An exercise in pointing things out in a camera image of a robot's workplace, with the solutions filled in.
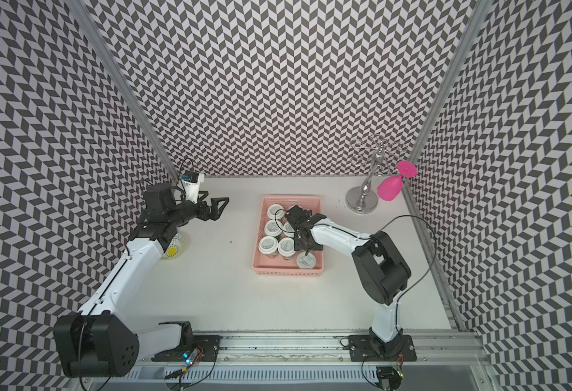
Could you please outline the green label yogurt cup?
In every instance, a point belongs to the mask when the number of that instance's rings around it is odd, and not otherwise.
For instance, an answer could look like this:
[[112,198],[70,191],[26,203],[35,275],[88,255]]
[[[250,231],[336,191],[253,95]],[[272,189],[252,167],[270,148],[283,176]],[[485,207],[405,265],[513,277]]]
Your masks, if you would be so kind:
[[283,232],[283,225],[280,221],[268,221],[264,226],[264,233],[266,236],[279,239]]

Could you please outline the yogurt cup edge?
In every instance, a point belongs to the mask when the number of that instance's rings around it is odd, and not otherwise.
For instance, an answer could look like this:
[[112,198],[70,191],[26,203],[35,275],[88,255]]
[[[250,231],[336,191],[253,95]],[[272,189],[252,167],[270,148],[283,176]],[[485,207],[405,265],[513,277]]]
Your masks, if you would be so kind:
[[279,253],[279,241],[274,236],[264,236],[258,243],[258,251],[266,257],[276,257]]
[[295,250],[294,239],[290,237],[281,239],[281,241],[279,241],[278,252],[284,260],[290,260],[294,258],[297,252]]

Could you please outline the beige label yogurt cup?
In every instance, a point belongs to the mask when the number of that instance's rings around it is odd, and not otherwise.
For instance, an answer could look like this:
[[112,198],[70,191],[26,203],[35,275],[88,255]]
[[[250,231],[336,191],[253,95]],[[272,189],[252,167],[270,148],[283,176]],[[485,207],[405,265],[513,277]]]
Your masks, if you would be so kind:
[[285,216],[286,210],[280,204],[272,204],[268,207],[266,215],[270,220],[281,221]]

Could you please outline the clear lid yogurt cup front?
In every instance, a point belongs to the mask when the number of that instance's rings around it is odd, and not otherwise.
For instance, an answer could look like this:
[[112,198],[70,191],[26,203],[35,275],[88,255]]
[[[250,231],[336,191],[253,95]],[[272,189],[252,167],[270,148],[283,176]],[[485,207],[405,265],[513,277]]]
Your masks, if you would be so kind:
[[300,252],[297,255],[297,266],[302,270],[312,270],[316,267],[317,260],[313,252]]

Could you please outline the pink plastic basket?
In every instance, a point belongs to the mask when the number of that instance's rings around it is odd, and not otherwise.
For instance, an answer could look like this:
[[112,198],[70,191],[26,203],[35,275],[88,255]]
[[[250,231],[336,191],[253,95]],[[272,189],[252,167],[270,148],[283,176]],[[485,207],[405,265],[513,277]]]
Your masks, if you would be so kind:
[[323,253],[294,249],[295,230],[287,222],[292,207],[302,208],[308,215],[319,213],[318,196],[267,195],[261,204],[252,268],[258,275],[320,276],[324,270]]

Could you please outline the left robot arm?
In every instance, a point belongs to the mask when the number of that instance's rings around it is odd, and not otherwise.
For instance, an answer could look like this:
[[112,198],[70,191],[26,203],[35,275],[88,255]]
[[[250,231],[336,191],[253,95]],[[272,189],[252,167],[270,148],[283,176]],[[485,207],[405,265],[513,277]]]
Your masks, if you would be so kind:
[[202,191],[197,200],[177,201],[166,182],[144,192],[145,208],[118,263],[79,311],[58,318],[53,327],[65,376],[122,377],[144,358],[168,352],[187,355],[194,349],[189,322],[167,322],[137,332],[126,325],[125,310],[180,226],[195,218],[219,220],[230,200],[208,195]]

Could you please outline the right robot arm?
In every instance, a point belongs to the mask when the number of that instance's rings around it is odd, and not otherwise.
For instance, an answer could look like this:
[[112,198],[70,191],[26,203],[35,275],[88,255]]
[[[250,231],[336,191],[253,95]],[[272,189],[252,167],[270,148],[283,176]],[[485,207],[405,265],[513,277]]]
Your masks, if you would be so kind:
[[311,253],[329,247],[353,260],[365,293],[375,302],[372,339],[379,344],[397,341],[401,332],[398,297],[406,291],[412,273],[389,235],[353,231],[298,205],[287,210],[285,218],[294,234],[295,250]]

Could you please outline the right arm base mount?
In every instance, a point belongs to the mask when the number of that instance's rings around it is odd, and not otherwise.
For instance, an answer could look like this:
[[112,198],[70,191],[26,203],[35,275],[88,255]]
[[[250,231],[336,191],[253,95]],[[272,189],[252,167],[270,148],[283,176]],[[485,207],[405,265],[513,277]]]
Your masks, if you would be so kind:
[[403,363],[417,361],[416,347],[409,335],[399,334],[390,342],[383,342],[375,335],[349,335],[347,342],[352,362],[365,359]]

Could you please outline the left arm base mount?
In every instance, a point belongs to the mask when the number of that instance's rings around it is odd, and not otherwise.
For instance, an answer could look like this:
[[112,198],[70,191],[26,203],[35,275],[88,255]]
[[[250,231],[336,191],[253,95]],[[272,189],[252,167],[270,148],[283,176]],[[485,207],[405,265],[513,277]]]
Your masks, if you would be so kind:
[[217,359],[221,340],[222,337],[217,334],[194,336],[190,344],[180,344],[171,350],[162,351],[151,360],[156,363],[186,363],[193,351],[198,350],[202,363],[213,363]]

